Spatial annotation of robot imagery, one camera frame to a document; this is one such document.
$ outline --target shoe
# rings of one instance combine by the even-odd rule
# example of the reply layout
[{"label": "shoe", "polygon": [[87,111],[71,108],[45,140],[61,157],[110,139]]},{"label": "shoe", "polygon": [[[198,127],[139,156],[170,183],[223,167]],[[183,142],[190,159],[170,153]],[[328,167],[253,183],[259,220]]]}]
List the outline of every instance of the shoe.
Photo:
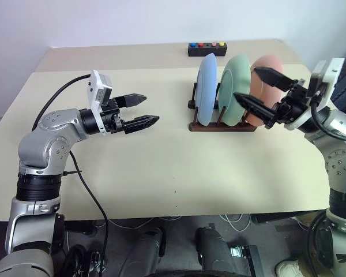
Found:
[{"label": "shoe", "polygon": [[276,266],[277,277],[305,277],[301,273],[299,263],[295,261],[282,261]]}]

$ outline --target green plate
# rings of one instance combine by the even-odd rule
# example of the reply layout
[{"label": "green plate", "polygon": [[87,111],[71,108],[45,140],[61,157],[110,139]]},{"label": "green plate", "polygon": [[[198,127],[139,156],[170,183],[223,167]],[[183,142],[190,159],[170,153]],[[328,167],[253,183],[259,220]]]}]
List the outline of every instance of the green plate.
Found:
[{"label": "green plate", "polygon": [[225,106],[222,121],[235,126],[241,121],[245,109],[237,102],[234,92],[250,93],[251,71],[249,59],[245,55],[231,58],[226,64],[218,91],[219,112]]}]

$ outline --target plate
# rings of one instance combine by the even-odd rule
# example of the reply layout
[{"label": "plate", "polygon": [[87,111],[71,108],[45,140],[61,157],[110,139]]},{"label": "plate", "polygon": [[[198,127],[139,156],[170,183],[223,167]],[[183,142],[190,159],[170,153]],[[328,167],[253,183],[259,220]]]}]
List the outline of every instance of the plate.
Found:
[{"label": "plate", "polygon": [[219,112],[225,106],[222,122],[235,126],[241,121],[245,109],[237,102],[234,92],[249,94],[250,63],[245,55],[231,58],[226,64],[218,91]]},{"label": "plate", "polygon": [[[268,108],[272,108],[273,105],[282,97],[282,91],[276,87],[271,87],[263,83],[262,80],[257,76],[256,72],[253,71],[256,66],[266,66],[268,68],[273,68],[276,71],[282,73],[283,66],[281,60],[274,55],[266,55],[258,58],[251,66],[251,86],[250,95],[259,98],[264,102],[264,105]],[[253,126],[261,126],[264,122],[253,114],[249,114],[246,121]]]},{"label": "plate", "polygon": [[196,83],[197,120],[201,125],[208,126],[213,115],[217,88],[217,60],[213,53],[202,60]]}]

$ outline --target beige table top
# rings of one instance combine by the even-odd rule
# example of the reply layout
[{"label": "beige table top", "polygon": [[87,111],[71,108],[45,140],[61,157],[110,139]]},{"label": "beige table top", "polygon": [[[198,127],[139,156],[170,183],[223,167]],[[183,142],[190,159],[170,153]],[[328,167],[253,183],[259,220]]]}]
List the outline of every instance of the beige table top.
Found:
[{"label": "beige table top", "polygon": [[[285,73],[309,79],[300,64]],[[218,79],[223,71],[219,66]],[[73,147],[84,178],[109,218],[285,212],[328,206],[328,178],[321,154],[298,130],[280,125],[254,133],[192,133],[187,108],[197,67],[101,70],[113,96],[141,93],[123,119],[159,115],[149,129],[91,136]],[[16,194],[17,147],[47,99],[61,85],[88,71],[36,72],[0,123],[0,220],[9,218]],[[87,81],[67,90],[50,110],[88,107]],[[73,170],[68,160],[66,170]],[[101,215],[77,176],[64,177],[61,212],[67,220]]]}]

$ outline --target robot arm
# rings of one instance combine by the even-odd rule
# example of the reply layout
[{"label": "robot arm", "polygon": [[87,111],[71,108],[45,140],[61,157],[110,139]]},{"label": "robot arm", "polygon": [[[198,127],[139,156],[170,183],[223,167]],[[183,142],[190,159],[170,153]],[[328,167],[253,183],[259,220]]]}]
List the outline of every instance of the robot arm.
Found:
[{"label": "robot arm", "polygon": [[[237,101],[262,119],[266,128],[270,129],[276,122],[284,123],[289,130],[298,128],[323,155],[329,178],[330,207],[326,211],[328,220],[317,232],[317,252],[319,262],[335,276],[346,276],[346,114],[331,111],[326,105],[342,65],[343,59],[332,59],[328,65],[320,62],[311,75],[308,89],[299,80],[291,80],[271,68],[255,68],[263,82],[287,92],[272,109],[252,96],[235,93]],[[315,123],[313,112],[326,130]]]},{"label": "robot arm", "polygon": [[119,117],[119,108],[136,106],[146,97],[131,94],[109,99],[111,91],[108,77],[94,70],[87,89],[91,109],[48,113],[21,140],[17,194],[12,199],[6,233],[8,255],[0,261],[0,277],[53,275],[50,254],[64,221],[57,214],[59,190],[73,144],[95,133],[132,133],[159,119],[145,115],[125,122]]}]

